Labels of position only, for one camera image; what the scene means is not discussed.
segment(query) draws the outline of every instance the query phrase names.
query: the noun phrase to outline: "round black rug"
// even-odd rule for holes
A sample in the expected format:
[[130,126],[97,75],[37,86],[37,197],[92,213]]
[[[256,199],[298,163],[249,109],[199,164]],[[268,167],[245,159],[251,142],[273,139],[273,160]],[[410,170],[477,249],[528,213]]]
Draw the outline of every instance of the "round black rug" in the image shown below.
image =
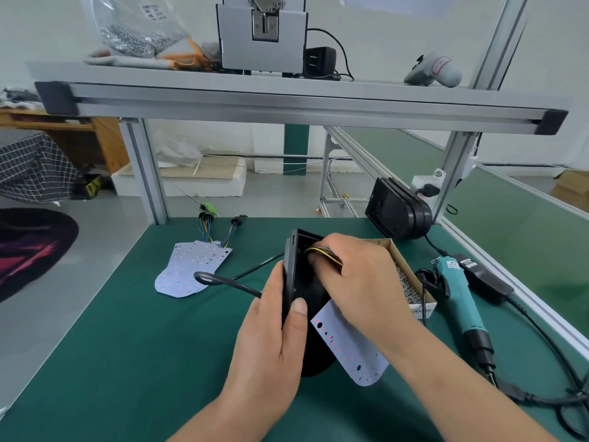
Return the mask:
[[0,209],[0,302],[45,274],[76,237],[78,224],[61,212]]

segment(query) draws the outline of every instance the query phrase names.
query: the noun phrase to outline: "person's right hand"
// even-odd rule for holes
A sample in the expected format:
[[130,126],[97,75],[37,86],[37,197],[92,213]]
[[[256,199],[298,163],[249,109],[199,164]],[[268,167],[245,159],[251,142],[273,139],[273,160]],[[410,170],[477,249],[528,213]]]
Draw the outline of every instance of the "person's right hand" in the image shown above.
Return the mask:
[[342,260],[339,270],[328,258],[309,255],[319,280],[343,316],[377,345],[387,334],[403,341],[418,321],[412,316],[395,263],[382,246],[356,237],[331,234],[317,245],[326,246]]

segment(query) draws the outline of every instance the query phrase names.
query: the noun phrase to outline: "green work mat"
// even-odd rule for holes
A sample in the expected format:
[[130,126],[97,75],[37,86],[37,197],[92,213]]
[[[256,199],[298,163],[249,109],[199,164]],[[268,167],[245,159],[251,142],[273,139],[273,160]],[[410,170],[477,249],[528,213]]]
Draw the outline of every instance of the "green work mat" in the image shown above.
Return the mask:
[[[215,219],[220,238],[230,219]],[[367,219],[247,219],[232,237],[234,250],[218,269],[235,275],[284,251],[291,230],[338,231],[380,237]],[[150,226],[80,319],[0,421],[2,442],[161,442],[221,391],[237,331],[252,298],[225,286],[175,299],[154,281],[177,242],[196,239],[197,219]],[[461,250],[442,229],[438,245]],[[399,242],[412,269],[437,254],[423,239]],[[271,266],[243,278],[261,289]],[[568,382],[554,354],[512,310],[475,298],[495,345],[498,374],[543,397],[560,397]],[[438,304],[428,327],[454,350],[460,335]],[[589,367],[548,329],[579,372]],[[548,409],[526,409],[560,440],[573,440]],[[304,378],[290,410],[268,441],[441,440],[409,387],[389,367],[381,380],[357,386],[337,363]]]
[[[441,163],[439,148],[401,130],[343,129],[405,183]],[[460,231],[589,337],[589,220],[481,168],[450,203]]]

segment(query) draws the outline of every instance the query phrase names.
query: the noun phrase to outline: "cardboard box of screws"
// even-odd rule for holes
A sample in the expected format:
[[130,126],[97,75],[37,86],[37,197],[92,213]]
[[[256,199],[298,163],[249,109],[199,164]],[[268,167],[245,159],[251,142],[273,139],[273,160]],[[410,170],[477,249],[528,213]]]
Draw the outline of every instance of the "cardboard box of screws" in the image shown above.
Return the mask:
[[401,285],[403,286],[405,299],[407,299],[413,316],[417,319],[421,319],[422,317],[422,293],[425,291],[425,318],[429,319],[438,303],[427,290],[423,289],[421,282],[417,279],[413,271],[411,271],[411,268],[393,241],[389,238],[365,238],[364,240],[387,249],[397,267],[397,274],[399,274]]

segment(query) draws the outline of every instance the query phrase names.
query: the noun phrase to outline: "person's left hand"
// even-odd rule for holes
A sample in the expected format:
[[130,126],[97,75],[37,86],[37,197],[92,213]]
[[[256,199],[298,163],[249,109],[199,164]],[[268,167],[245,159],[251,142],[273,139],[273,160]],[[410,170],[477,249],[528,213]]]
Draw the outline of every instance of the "person's left hand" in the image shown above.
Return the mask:
[[219,405],[244,418],[244,440],[261,440],[284,415],[298,390],[307,338],[307,305],[291,304],[282,326],[283,263],[278,262],[237,334]]

